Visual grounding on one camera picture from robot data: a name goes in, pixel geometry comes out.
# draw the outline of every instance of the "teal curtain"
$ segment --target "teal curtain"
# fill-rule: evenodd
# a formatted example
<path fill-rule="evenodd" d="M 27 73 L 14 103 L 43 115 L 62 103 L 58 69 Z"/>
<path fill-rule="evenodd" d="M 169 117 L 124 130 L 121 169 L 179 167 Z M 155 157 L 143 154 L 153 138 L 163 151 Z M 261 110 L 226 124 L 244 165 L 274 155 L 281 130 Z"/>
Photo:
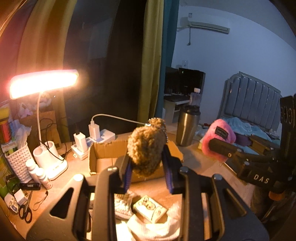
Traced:
<path fill-rule="evenodd" d="M 163 38 L 161 47 L 161 64 L 159 90 L 155 117 L 161 117 L 163 112 L 163 93 L 165 88 L 165 67 L 171 67 L 175 47 L 179 0 L 164 0 Z"/>

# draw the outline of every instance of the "label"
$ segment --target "label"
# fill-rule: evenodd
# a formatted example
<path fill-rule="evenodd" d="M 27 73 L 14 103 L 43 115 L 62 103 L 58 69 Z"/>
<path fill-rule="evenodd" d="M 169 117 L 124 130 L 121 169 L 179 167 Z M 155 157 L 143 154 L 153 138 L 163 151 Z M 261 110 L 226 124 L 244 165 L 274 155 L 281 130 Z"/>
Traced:
<path fill-rule="evenodd" d="M 15 148 L 15 147 L 17 147 L 17 144 L 16 144 L 15 141 L 10 141 L 10 142 L 8 142 L 7 144 L 3 144 L 3 145 L 1 145 L 1 148 L 2 148 L 3 152 L 7 152 L 7 151 L 9 151 L 10 149 L 13 149 L 13 148 Z"/>
<path fill-rule="evenodd" d="M 49 179 L 47 179 L 46 181 L 42 181 L 42 184 L 43 184 L 43 186 L 44 186 L 46 189 L 51 189 L 51 188 L 52 188 L 52 183 L 50 182 Z"/>
<path fill-rule="evenodd" d="M 221 127 L 216 127 L 215 134 L 222 137 L 224 140 L 227 140 L 228 132 L 223 130 Z"/>
<path fill-rule="evenodd" d="M 259 176 L 258 174 L 255 174 L 254 180 L 258 180 L 259 182 L 267 184 L 269 182 L 269 178 L 265 178 L 264 176 Z"/>

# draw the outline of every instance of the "white basket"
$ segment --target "white basket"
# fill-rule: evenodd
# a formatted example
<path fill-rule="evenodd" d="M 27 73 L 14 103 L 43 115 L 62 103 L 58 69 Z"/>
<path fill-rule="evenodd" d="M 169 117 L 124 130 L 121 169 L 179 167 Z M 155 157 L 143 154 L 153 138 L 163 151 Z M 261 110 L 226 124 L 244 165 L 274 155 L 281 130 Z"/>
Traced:
<path fill-rule="evenodd" d="M 5 154 L 5 157 L 21 183 L 27 183 L 32 180 L 32 177 L 26 167 L 26 161 L 33 158 L 27 142 L 24 147 L 18 149 L 11 155 L 6 156 Z"/>

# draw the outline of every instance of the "white charger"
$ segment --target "white charger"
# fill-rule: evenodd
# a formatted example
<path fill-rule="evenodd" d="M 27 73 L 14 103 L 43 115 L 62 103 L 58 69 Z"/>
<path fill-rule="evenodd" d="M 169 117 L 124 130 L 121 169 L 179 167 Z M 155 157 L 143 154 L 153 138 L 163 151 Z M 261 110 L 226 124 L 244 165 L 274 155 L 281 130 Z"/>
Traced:
<path fill-rule="evenodd" d="M 77 125 L 76 125 L 76 133 L 74 133 L 73 136 L 74 136 L 74 140 L 75 140 L 75 144 L 77 146 L 77 149 L 83 153 L 87 152 L 88 147 L 87 147 L 87 143 L 86 143 L 86 137 L 83 133 L 81 133 L 78 130 Z"/>
<path fill-rule="evenodd" d="M 89 124 L 89 136 L 98 142 L 101 138 L 100 126 L 94 123 L 94 120 Z"/>

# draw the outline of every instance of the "white desk lamp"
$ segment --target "white desk lamp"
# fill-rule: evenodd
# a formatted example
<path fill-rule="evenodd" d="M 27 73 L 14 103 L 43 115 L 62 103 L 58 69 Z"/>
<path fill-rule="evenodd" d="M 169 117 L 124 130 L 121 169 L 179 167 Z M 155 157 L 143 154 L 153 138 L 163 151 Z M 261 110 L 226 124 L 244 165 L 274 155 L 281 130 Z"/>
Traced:
<path fill-rule="evenodd" d="M 67 168 L 66 160 L 58 154 L 52 141 L 48 141 L 46 146 L 41 142 L 41 130 L 39 120 L 39 102 L 44 91 L 72 86 L 76 83 L 78 72 L 71 70 L 50 70 L 32 72 L 14 76 L 11 79 L 10 98 L 18 99 L 34 93 L 39 93 L 37 100 L 37 125 L 40 146 L 36 147 L 33 155 L 39 167 L 42 167 L 50 180 L 56 179 Z"/>

